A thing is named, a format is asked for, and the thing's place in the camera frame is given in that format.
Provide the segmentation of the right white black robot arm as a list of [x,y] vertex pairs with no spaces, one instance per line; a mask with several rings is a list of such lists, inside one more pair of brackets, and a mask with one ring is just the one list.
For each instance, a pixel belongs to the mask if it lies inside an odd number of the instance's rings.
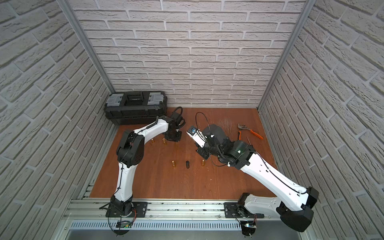
[[319,198],[315,188],[305,188],[291,181],[271,166],[252,145],[242,140],[231,141],[217,125],[210,125],[203,131],[192,126],[187,133],[195,141],[197,153],[204,159],[216,156],[224,166],[250,175],[275,194],[280,204],[273,211],[288,227],[304,232],[311,225],[312,208]]

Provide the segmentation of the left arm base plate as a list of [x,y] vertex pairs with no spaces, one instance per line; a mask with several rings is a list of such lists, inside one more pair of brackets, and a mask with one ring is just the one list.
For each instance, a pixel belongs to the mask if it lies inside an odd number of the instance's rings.
[[108,204],[107,218],[144,218],[147,212],[148,202],[131,202],[125,205]]

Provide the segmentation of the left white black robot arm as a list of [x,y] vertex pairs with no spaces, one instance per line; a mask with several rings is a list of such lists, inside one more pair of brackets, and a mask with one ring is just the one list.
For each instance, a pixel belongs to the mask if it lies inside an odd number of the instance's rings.
[[140,129],[125,131],[116,154],[119,162],[119,177],[115,193],[107,205],[107,217],[117,218],[131,214],[133,211],[133,182],[137,165],[142,161],[145,144],[154,137],[163,134],[166,141],[181,140],[180,129],[185,125],[182,117],[183,108],[177,107],[170,117],[165,115]]

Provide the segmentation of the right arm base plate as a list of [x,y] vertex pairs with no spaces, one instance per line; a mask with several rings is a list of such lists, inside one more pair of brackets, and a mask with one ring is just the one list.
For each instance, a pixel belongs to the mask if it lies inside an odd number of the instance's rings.
[[237,218],[237,219],[240,219],[240,218],[243,218],[243,219],[250,219],[250,218],[254,218],[256,217],[257,219],[258,218],[264,218],[265,215],[264,214],[252,214],[251,212],[249,212],[244,206],[241,206],[237,203],[230,203],[230,202],[226,202],[224,203],[224,211],[225,211],[225,217],[226,218]]

